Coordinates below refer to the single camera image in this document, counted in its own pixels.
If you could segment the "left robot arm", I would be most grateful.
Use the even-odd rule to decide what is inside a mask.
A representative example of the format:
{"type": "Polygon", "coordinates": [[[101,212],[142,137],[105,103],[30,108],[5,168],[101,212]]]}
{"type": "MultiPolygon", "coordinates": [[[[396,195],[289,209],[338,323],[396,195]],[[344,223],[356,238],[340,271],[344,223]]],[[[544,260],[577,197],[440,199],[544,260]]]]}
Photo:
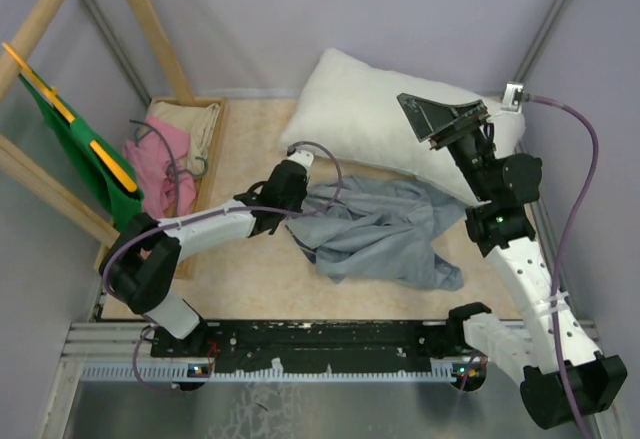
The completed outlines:
{"type": "Polygon", "coordinates": [[[208,343],[204,320],[172,290],[178,263],[229,241],[275,232],[284,218],[301,212],[310,168],[294,155],[267,180],[218,207],[173,219],[134,216],[99,266],[106,292],[168,332],[184,354],[201,353],[208,343]]]}

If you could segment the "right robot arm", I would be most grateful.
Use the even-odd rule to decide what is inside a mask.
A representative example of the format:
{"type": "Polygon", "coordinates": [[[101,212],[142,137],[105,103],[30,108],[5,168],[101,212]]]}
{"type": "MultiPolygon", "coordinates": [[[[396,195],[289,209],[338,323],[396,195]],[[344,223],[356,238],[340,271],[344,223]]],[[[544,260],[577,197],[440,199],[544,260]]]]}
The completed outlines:
{"type": "Polygon", "coordinates": [[[495,127],[481,100],[450,105],[401,93],[397,101],[414,134],[447,149],[478,200],[466,209],[471,241],[499,273],[530,339],[524,341],[481,303],[452,310],[447,343],[456,353],[491,359],[518,386],[542,429],[607,410],[626,377],[617,356],[605,356],[575,318],[555,270],[547,267],[526,205],[536,202],[542,162],[525,153],[496,154],[495,127]]]}

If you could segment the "white pillow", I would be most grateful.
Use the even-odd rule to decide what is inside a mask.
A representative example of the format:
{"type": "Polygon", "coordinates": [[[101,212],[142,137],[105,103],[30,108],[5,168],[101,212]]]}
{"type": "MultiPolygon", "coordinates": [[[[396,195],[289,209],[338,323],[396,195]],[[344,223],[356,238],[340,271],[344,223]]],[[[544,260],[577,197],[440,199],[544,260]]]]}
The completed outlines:
{"type": "Polygon", "coordinates": [[[503,111],[492,98],[443,82],[376,69],[329,48],[306,82],[278,147],[316,142],[341,161],[414,175],[463,203],[476,205],[451,155],[418,141],[397,101],[401,93],[454,105],[483,101],[495,125],[499,157],[514,152],[525,133],[524,115],[503,111]]]}

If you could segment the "light blue pillowcase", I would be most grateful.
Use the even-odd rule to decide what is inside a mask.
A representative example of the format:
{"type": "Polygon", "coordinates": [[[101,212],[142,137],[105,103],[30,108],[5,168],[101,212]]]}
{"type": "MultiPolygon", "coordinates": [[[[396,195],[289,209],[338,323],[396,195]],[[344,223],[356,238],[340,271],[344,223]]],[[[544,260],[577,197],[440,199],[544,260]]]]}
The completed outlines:
{"type": "Polygon", "coordinates": [[[384,279],[456,291],[463,274],[435,252],[433,241],[463,213],[460,201],[427,183],[350,175],[328,210],[290,219],[286,227],[316,273],[335,283],[384,279]]]}

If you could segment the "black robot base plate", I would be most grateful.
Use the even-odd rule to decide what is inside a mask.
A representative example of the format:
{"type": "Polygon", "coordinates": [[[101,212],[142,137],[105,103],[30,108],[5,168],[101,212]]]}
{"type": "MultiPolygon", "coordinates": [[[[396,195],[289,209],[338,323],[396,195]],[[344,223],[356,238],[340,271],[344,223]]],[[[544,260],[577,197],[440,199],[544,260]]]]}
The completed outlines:
{"type": "Polygon", "coordinates": [[[463,357],[472,348],[457,320],[221,320],[185,339],[163,328],[151,356],[203,358],[218,373],[258,372],[278,360],[287,374],[429,372],[433,359],[463,357]]]}

